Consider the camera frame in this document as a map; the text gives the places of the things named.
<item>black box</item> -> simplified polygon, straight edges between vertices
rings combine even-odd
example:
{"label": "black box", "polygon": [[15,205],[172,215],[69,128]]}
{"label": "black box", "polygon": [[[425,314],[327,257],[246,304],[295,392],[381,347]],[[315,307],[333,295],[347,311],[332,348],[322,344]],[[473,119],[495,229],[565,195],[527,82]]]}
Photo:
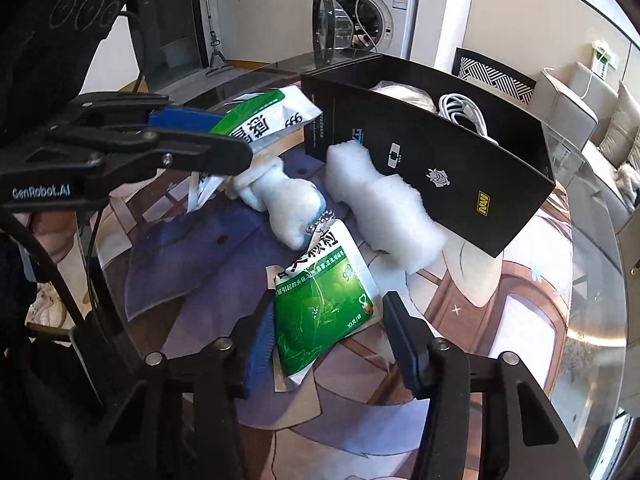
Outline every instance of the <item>black box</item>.
{"label": "black box", "polygon": [[[331,144],[359,140],[380,173],[400,174],[420,192],[436,222],[491,256],[500,254],[554,189],[540,122],[455,76],[376,55],[315,70],[301,80],[303,92],[322,110],[305,127],[307,154],[326,161]],[[437,114],[369,90],[381,80],[423,89],[436,106],[443,94],[469,97],[499,146]]]}

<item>green and white packet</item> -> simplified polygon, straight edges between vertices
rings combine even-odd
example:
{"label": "green and white packet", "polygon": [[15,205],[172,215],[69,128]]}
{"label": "green and white packet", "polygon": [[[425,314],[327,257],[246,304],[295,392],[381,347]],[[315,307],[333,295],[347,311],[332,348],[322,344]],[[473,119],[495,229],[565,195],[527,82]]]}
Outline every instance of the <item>green and white packet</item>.
{"label": "green and white packet", "polygon": [[[229,110],[209,133],[243,139],[251,144],[254,153],[258,153],[321,113],[300,88],[290,85],[264,94],[252,94]],[[191,173],[187,212],[200,209],[225,180],[225,175]]]}
{"label": "green and white packet", "polygon": [[298,386],[335,342],[382,317],[376,283],[341,220],[321,225],[309,247],[274,277],[276,391]]}

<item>glass table top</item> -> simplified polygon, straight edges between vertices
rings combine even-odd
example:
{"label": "glass table top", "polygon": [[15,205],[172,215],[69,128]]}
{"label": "glass table top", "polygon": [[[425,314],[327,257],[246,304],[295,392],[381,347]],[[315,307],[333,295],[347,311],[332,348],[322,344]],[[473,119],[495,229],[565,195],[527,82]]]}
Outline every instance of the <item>glass table top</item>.
{"label": "glass table top", "polygon": [[[346,59],[340,53],[330,62]],[[244,93],[292,84],[317,66],[313,54],[285,60],[187,105],[224,112]],[[398,282],[385,274],[385,255],[364,243],[352,213],[324,195],[379,288],[402,288],[405,304],[465,351],[521,356],[591,470],[622,382],[622,264],[591,168],[570,143],[547,127],[544,132],[558,184],[498,258],[452,233],[435,262]],[[302,133],[292,134],[275,154],[291,177],[324,191],[324,164],[306,156],[300,142]],[[96,248],[113,302],[142,356],[190,354],[226,335],[257,304],[264,267],[295,258],[275,241],[266,216],[223,192],[184,215],[188,183],[187,173],[167,170],[144,187],[114,193],[98,231]],[[247,285],[252,280],[260,285]],[[477,476],[480,404],[472,399],[465,478]],[[252,399],[238,401],[255,478],[263,472],[279,479],[409,478],[427,409],[428,401],[412,399],[402,386],[379,325],[336,344],[296,391],[275,393],[268,370]]]}

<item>anime tablecloth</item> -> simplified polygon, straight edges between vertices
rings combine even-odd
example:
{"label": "anime tablecloth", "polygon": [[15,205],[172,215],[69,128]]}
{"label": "anime tablecloth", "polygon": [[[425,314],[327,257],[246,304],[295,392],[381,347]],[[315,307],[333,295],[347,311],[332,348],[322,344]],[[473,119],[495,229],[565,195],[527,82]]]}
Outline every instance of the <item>anime tablecloth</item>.
{"label": "anime tablecloth", "polygon": [[[273,150],[284,152],[289,176],[324,192],[324,164],[305,155],[301,140],[294,134]],[[112,197],[98,231],[98,256],[127,319],[166,313],[170,330],[161,349],[170,358],[227,335],[263,294],[264,267],[288,266],[297,256],[273,236],[267,215],[223,193],[183,215],[184,172],[165,171],[131,196],[134,190]],[[324,195],[374,275],[386,280],[386,256],[363,242],[344,204]],[[414,315],[468,352],[517,352],[549,393],[566,334],[572,272],[568,203],[557,187],[498,258],[450,234],[437,261],[407,277],[402,295]],[[154,323],[146,323],[149,338],[160,330]],[[269,371],[250,400],[238,400],[250,477],[409,478],[427,409],[428,401],[412,399],[402,386],[382,328],[371,326],[319,358],[296,391],[275,393]],[[480,442],[481,397],[473,396],[465,479],[477,477]]]}

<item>furry object on sofa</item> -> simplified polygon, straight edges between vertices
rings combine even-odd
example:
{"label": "furry object on sofa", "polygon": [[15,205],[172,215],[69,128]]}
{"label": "furry object on sofa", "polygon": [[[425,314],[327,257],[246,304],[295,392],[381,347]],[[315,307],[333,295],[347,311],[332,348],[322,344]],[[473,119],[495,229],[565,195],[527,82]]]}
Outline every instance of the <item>furry object on sofa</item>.
{"label": "furry object on sofa", "polygon": [[636,200],[640,190],[640,173],[628,162],[625,162],[616,171],[616,187],[620,190],[626,208],[633,212],[636,209]]}

